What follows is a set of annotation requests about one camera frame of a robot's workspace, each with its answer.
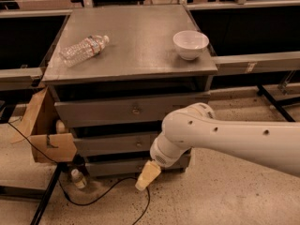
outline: bottle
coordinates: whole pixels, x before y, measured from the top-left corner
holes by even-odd
[[[78,169],[73,169],[71,172],[72,182],[78,189],[83,189],[86,186],[86,179],[82,172]]]
[[[110,42],[107,36],[90,36],[80,43],[63,49],[59,54],[68,67],[72,67],[86,59],[98,55]]]

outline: bowl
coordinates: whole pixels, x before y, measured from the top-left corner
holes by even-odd
[[[177,53],[185,60],[194,60],[209,44],[206,35],[192,30],[175,34],[172,41]]]

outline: table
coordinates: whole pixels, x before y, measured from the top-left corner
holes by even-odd
[[[42,81],[90,174],[138,173],[164,116],[208,101],[209,76],[218,71],[209,51],[186,61],[173,47],[173,35],[188,29],[197,26],[181,5],[73,10]],[[60,49],[90,35],[109,36],[109,46],[64,66]],[[189,160],[184,155],[173,169]]]

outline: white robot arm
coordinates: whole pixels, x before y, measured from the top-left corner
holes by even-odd
[[[300,174],[300,123],[219,121],[204,103],[169,113],[153,142],[153,159],[136,184],[145,189],[160,168],[172,166],[190,148],[213,149],[266,167]]]

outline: drawer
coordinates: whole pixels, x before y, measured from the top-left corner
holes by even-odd
[[[149,151],[158,133],[136,133],[75,139],[82,157]]]
[[[115,160],[97,163],[86,163],[86,170],[92,177],[95,176],[110,176],[126,173],[140,173],[143,165],[148,158],[145,159],[128,159],[128,160]],[[182,170],[188,167],[190,162],[190,154],[184,154],[180,159],[174,163],[170,168],[165,170]]]
[[[127,124],[162,120],[171,111],[196,102],[208,102],[209,93],[122,97],[56,102],[67,128]]]

